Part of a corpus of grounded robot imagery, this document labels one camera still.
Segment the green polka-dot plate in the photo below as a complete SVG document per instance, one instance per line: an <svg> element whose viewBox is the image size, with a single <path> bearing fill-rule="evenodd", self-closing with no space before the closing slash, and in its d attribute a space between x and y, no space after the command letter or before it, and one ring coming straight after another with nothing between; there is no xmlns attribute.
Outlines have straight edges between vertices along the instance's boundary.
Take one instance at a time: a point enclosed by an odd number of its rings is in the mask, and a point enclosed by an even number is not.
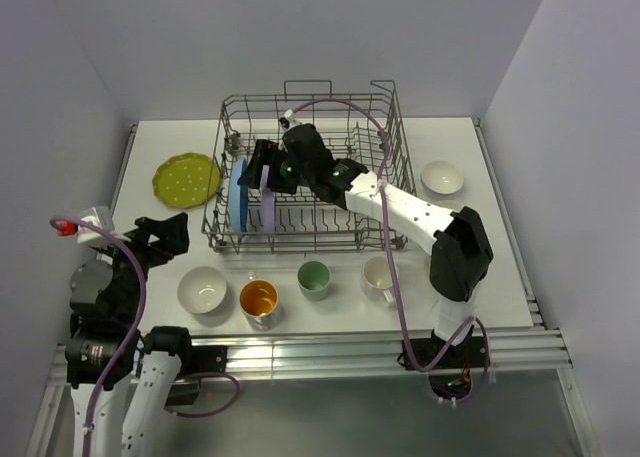
<svg viewBox="0 0 640 457"><path fill-rule="evenodd" d="M172 156L157 168L152 190L167 207L190 209L212 198L219 183L218 165L207 155L189 152Z"/></svg>

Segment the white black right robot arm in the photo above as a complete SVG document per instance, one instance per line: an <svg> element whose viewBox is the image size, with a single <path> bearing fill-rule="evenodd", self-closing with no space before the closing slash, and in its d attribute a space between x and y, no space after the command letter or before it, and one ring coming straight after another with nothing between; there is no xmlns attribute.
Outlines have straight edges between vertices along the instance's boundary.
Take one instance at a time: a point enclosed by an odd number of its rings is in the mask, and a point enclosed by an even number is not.
<svg viewBox="0 0 640 457"><path fill-rule="evenodd" d="M439 295L432 332L432 369L457 365L480 322L472 297L494 258L478 212L448 210L395 187L364 164L334 157L312 124L290 125L280 141L260 139L234 183L246 189L295 194L308 188L314 197L397 231L431 258L429 281Z"/></svg>

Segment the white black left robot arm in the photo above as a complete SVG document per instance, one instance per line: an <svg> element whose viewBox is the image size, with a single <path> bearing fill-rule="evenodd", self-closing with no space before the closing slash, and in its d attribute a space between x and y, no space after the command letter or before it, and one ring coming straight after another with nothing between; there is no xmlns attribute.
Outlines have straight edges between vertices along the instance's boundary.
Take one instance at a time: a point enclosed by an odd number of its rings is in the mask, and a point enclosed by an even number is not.
<svg viewBox="0 0 640 457"><path fill-rule="evenodd" d="M71 339L66 381L74 405L77 456L150 456L161 413L177 415L171 394L180 379L226 377L228 349L196 347L188 329L138 328L146 306L150 269L186 253L188 216L138 218L117 235L105 208L82 217L54 217L61 236L74 236L102 259L89 261L70 279Z"/></svg>

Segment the lilac plastic plate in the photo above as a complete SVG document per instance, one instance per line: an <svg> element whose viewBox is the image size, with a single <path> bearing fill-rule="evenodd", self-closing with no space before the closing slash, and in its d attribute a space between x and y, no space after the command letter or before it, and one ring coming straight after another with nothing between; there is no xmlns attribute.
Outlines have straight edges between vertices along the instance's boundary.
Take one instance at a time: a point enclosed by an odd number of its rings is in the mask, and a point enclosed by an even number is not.
<svg viewBox="0 0 640 457"><path fill-rule="evenodd" d="M275 232L275 196L268 186L270 167L264 165L261 173L260 180L260 194L261 194L261 215L263 218L262 228L265 233L273 234Z"/></svg>

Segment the blue plastic plate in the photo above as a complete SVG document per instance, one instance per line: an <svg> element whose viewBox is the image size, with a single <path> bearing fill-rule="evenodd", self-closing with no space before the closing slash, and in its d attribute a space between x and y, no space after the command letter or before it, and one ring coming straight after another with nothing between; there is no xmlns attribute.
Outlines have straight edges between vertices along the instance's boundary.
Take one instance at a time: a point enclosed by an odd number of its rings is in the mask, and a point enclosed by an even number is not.
<svg viewBox="0 0 640 457"><path fill-rule="evenodd" d="M228 212L230 225L235 233L247 231L249 188L240 183L240 178L246 168L246 158L241 157L233 164L230 175Z"/></svg>

